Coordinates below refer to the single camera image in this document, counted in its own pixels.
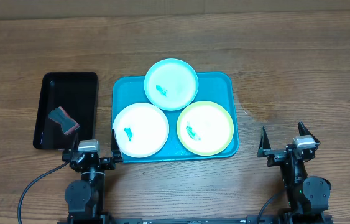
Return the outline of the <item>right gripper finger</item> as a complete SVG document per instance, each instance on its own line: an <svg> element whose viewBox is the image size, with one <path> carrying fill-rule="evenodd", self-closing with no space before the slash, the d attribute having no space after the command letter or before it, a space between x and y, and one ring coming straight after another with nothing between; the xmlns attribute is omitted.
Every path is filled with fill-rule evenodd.
<svg viewBox="0 0 350 224"><path fill-rule="evenodd" d="M311 136L316 145L320 145L320 141L307 129L302 121L298 122L298 132L300 136Z"/></svg>
<svg viewBox="0 0 350 224"><path fill-rule="evenodd" d="M270 150L271 150L271 146L268 139L268 135L266 133L265 127L263 126L261 130L261 137L260 137L258 152L266 152Z"/></svg>

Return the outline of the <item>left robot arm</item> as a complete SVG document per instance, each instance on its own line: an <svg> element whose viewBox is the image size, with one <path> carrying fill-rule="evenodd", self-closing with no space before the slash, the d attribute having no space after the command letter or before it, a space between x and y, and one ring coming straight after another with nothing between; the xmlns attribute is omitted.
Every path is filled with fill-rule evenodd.
<svg viewBox="0 0 350 224"><path fill-rule="evenodd" d="M65 190L68 216L64 223L115 223L113 216L104 210L105 172L114 170L116 164L123 161L115 132L111 131L113 142L110 157L100 156L98 140L81 141L77 131L70 136L73 137L73 143L63 151L62 160L81 175Z"/></svg>

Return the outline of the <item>red and green sponge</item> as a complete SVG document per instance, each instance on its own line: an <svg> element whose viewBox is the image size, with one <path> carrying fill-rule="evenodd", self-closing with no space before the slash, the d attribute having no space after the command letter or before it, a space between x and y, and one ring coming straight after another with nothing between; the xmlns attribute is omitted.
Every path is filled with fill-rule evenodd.
<svg viewBox="0 0 350 224"><path fill-rule="evenodd" d="M80 127L80 125L72 117L70 117L61 106L52 110L49 113L48 118L59 124L62 129L62 133L66 136L75 132Z"/></svg>

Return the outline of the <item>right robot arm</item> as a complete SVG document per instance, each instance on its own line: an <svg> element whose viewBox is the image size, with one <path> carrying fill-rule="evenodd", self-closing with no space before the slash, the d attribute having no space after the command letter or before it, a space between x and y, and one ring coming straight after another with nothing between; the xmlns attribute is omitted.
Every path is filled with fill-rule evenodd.
<svg viewBox="0 0 350 224"><path fill-rule="evenodd" d="M330 181L309 176L305 169L305 163L315 158L320 141L302 122L298 123L298 132L285 149L272 149L266 130L262 128L257 156L266 157L269 167L280 167L284 189L264 204L256 223L333 223L332 216L324 214L329 209ZM283 194L287 195L289 207L279 210L276 217L263 218L267 206Z"/></svg>

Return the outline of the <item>white plate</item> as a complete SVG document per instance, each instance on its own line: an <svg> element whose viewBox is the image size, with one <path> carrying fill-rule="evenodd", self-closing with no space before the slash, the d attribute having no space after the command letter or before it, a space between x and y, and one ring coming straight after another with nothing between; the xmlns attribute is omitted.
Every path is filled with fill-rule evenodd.
<svg viewBox="0 0 350 224"><path fill-rule="evenodd" d="M161 150L169 135L167 117L150 103L125 107L114 119L113 129L121 152L136 158L149 157Z"/></svg>

